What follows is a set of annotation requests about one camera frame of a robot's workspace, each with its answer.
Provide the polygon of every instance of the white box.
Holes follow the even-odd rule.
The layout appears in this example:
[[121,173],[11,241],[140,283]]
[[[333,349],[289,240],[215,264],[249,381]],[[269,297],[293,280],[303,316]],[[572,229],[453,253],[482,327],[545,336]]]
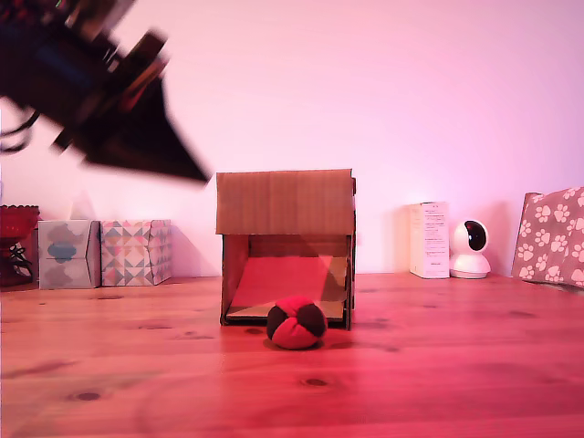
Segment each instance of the white box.
[[410,271],[422,278],[450,276],[448,203],[410,205]]

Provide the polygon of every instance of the red and black ball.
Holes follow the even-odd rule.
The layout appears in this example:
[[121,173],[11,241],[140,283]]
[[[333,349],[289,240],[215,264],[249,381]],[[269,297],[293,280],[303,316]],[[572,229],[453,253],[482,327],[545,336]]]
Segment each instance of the red and black ball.
[[283,349],[307,349],[319,342],[327,331],[327,318],[306,297],[281,299],[267,314],[267,336]]

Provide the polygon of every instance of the red fabric panel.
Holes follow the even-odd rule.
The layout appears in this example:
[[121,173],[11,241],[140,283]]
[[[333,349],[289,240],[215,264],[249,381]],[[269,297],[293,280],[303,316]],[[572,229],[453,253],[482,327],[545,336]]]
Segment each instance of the red fabric panel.
[[260,306],[297,295],[320,301],[331,261],[331,256],[250,257],[231,305]]

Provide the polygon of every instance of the white security camera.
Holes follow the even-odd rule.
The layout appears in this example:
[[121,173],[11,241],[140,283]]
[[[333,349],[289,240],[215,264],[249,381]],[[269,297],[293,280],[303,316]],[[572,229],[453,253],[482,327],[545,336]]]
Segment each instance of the white security camera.
[[454,228],[450,275],[458,278],[485,278],[491,266],[483,255],[489,245],[489,233],[476,220],[464,221]]

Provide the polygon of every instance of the geometric patterned tissue box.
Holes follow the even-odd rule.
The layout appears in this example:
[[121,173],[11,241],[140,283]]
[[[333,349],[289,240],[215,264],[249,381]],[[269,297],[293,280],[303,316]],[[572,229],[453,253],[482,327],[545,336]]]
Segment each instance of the geometric patterned tissue box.
[[103,286],[156,286],[171,268],[170,220],[101,222]]

